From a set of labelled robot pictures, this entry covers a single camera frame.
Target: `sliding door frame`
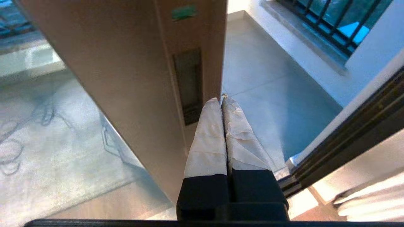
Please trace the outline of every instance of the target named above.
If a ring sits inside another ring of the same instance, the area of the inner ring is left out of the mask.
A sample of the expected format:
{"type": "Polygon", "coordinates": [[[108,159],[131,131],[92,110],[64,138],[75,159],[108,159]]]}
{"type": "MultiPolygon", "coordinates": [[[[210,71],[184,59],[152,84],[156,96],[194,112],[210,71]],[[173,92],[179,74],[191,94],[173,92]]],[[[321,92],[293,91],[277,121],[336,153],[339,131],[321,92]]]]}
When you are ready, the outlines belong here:
{"type": "Polygon", "coordinates": [[[404,128],[404,67],[360,105],[291,174],[278,181],[286,197],[311,186],[334,170],[404,128]]]}

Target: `gray rug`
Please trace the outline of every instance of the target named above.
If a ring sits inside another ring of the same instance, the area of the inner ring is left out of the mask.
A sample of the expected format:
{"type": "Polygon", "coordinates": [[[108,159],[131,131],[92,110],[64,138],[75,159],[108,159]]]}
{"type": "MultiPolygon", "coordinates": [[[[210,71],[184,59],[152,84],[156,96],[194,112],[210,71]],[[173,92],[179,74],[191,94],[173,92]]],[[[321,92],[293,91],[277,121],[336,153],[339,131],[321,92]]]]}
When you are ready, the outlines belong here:
{"type": "MultiPolygon", "coordinates": [[[[70,72],[0,88],[0,226],[149,177],[106,152],[101,132],[97,106],[70,72]]],[[[145,212],[170,203],[162,192],[153,199],[145,212]]]]}

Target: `glass door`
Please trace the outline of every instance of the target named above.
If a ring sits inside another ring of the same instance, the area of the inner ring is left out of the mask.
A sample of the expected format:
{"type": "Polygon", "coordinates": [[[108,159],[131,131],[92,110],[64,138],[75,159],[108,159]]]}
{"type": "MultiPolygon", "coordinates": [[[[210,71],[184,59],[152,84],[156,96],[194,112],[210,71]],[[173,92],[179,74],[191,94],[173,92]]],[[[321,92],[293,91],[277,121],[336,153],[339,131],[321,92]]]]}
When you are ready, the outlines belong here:
{"type": "Polygon", "coordinates": [[[163,49],[151,49],[156,22],[138,23],[153,14],[152,4],[97,5],[93,12],[105,18],[124,6],[144,6],[149,11],[130,26],[151,28],[136,39],[136,31],[121,27],[129,26],[133,11],[116,12],[102,26],[94,15],[82,18],[87,6],[77,2],[68,4],[74,17],[51,19],[57,26],[47,27],[48,19],[37,14],[68,12],[57,4],[22,3],[49,39],[13,1],[0,1],[0,225],[44,217],[145,219],[161,212],[175,218],[170,189],[181,185],[184,144],[163,49]],[[61,39],[53,39],[51,28],[61,39]],[[139,150],[153,173],[134,155],[139,150]]]}

